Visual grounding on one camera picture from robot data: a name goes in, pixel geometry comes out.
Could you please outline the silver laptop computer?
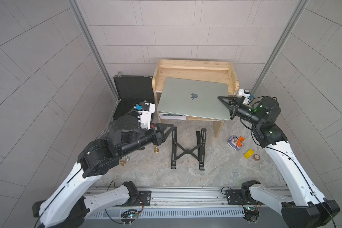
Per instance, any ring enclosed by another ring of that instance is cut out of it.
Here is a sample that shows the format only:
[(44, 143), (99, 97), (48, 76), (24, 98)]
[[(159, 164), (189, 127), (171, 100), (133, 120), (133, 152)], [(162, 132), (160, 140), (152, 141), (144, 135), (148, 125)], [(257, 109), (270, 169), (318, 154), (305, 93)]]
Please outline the silver laptop computer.
[(218, 96), (228, 96), (226, 84), (168, 78), (157, 111), (227, 121), (229, 110), (218, 100)]

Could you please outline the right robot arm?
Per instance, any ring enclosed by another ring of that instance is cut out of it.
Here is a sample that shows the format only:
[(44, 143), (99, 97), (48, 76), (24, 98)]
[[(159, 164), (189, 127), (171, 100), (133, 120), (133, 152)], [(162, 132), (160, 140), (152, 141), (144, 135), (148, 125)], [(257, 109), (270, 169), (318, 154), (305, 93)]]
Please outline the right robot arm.
[(316, 187), (296, 158), (288, 138), (275, 124), (281, 113), (277, 98), (262, 96), (256, 107), (245, 105), (244, 97), (219, 96), (218, 100), (229, 110), (231, 119), (239, 117), (241, 122), (251, 124), (249, 130), (254, 142), (272, 158), (291, 194), (283, 196), (256, 180), (244, 182), (242, 211), (247, 212), (247, 203), (254, 200), (281, 215), (290, 228), (318, 228), (334, 222), (340, 212), (339, 205)]

